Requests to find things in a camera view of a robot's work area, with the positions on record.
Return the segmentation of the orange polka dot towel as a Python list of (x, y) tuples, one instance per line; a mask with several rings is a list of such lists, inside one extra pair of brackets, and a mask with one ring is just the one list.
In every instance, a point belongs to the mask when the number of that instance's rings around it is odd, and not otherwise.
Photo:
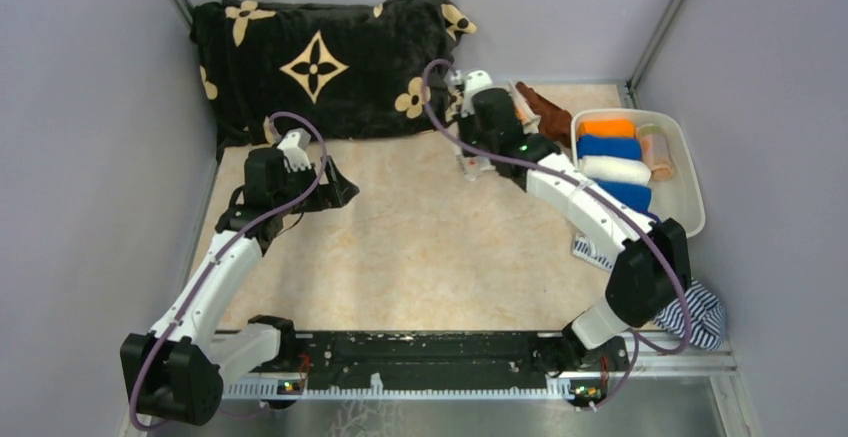
[(653, 123), (644, 124), (636, 128), (635, 136), (641, 146), (642, 162), (651, 171), (652, 179), (671, 180), (675, 175), (675, 167), (662, 128)]

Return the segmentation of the orange blue patterned towel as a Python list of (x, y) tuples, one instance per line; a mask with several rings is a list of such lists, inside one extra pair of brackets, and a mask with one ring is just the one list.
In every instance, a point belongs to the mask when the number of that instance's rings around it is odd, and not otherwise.
[[(448, 116), (451, 118), (452, 122), (458, 124), (456, 136), (466, 143), (471, 143), (470, 125), (472, 114), (465, 117), (460, 116), (461, 95), (458, 86), (460, 78), (464, 73), (467, 72), (453, 70), (449, 71), (447, 74), (447, 82), (451, 85), (450, 92), (455, 98), (454, 102), (449, 107)], [(525, 100), (518, 93), (513, 81), (508, 81), (506, 84), (497, 84), (494, 82), (493, 88), (504, 90), (509, 95), (515, 107), (516, 117), (522, 124), (526, 133), (538, 130), (539, 117), (534, 115), (529, 109)], [(484, 172), (495, 170), (494, 165), (486, 157), (472, 155), (471, 153), (462, 150), (460, 147), (455, 147), (454, 153), (465, 178), (469, 181), (476, 180)]]

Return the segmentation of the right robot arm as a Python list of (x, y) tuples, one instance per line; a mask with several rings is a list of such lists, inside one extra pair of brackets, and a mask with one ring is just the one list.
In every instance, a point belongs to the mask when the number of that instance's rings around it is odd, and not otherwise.
[(559, 211), (613, 260), (603, 296), (562, 330), (551, 353), (562, 365), (588, 369), (608, 341), (686, 303), (692, 278), (681, 225), (615, 198), (556, 144), (526, 131), (506, 89), (463, 85), (458, 137), (464, 152), (489, 159), (501, 177)]

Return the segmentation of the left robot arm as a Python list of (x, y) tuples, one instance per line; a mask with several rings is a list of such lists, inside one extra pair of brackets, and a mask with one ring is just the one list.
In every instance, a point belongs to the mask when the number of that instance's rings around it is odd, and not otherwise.
[(308, 357), (286, 318), (257, 315), (217, 339), (218, 325), (246, 277), (284, 231), (286, 216), (337, 209), (359, 192), (328, 154), (313, 163), (298, 147), (248, 154), (244, 183), (216, 223), (204, 259), (149, 331), (129, 334), (120, 360), (133, 427), (150, 432), (170, 422), (201, 426), (224, 391), (264, 365), (304, 372)]

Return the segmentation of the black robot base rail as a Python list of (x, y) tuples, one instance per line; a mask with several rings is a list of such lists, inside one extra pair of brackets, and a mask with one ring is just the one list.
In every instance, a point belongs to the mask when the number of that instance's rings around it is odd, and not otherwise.
[(558, 332), (298, 332), (293, 351), (229, 386), (227, 400), (602, 401), (630, 364), (614, 337), (578, 351)]

